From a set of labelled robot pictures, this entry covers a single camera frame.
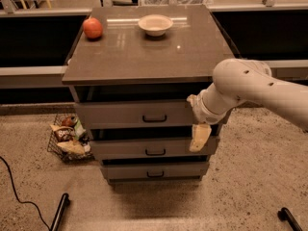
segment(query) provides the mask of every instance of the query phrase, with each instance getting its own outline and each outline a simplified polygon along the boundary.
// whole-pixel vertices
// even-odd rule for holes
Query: drawer front
[[[152,158],[189,155],[213,155],[219,143],[218,136],[211,136],[199,152],[191,152],[191,140],[159,139],[141,141],[91,141],[91,151],[96,160]]]
[[[157,180],[169,178],[199,178],[206,174],[208,162],[155,166],[101,167],[109,182],[124,180]]]
[[[75,104],[75,110],[87,130],[193,124],[193,109],[185,100]]]

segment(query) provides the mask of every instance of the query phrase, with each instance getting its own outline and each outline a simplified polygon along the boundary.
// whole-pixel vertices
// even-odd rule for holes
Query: drawer handle
[[[164,149],[162,153],[148,153],[148,150],[145,149],[145,154],[146,154],[146,156],[150,156],[150,157],[153,157],[153,156],[164,156],[166,154],[166,150]]]
[[[143,120],[143,122],[148,122],[148,123],[150,123],[150,122],[152,122],[152,123],[154,123],[154,122],[165,122],[167,120],[167,115],[164,115],[161,119],[148,118],[148,117],[146,117],[146,115],[143,115],[142,120]]]
[[[146,175],[148,178],[161,178],[164,177],[165,173],[163,171],[161,173],[155,173],[155,174],[147,172]]]

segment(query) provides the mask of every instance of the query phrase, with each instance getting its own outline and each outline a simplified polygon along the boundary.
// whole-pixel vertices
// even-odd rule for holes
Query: bowl
[[[138,25],[144,29],[148,35],[158,37],[163,35],[166,30],[173,25],[173,21],[166,16],[152,14],[142,17]]]

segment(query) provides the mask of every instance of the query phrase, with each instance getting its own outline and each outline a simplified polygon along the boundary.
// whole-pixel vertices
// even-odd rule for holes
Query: cabinet
[[[144,15],[171,17],[161,38],[138,27]],[[109,183],[201,179],[227,121],[212,126],[206,145],[189,150],[193,110],[186,101],[212,82],[231,50],[204,6],[97,8],[104,27],[98,41],[79,39],[63,82],[90,135],[90,146]]]

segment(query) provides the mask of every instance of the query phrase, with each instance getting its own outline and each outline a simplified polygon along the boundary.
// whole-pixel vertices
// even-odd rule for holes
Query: black cable
[[[7,163],[7,161],[4,160],[3,157],[0,156],[0,159],[3,161],[3,163],[4,163],[4,164],[6,165],[6,167],[8,168],[8,172],[9,172],[9,174],[10,174],[11,183],[12,183],[12,187],[13,187],[13,193],[15,194],[15,197],[16,197],[16,199],[18,200],[18,202],[21,203],[21,204],[33,204],[33,205],[37,208],[37,210],[38,210],[38,214],[39,214],[39,217],[40,217],[41,221],[45,224],[45,226],[48,228],[48,230],[50,230],[50,227],[47,225],[47,223],[46,223],[46,222],[44,221],[44,219],[42,218],[41,213],[40,213],[40,210],[39,210],[39,206],[38,206],[36,203],[31,202],[31,201],[20,201],[20,200],[19,200],[19,197],[18,197],[18,195],[17,195],[16,189],[15,189],[15,186],[14,186],[14,183],[13,183],[13,176],[12,176],[12,172],[11,172],[10,166],[9,166],[9,164]]]

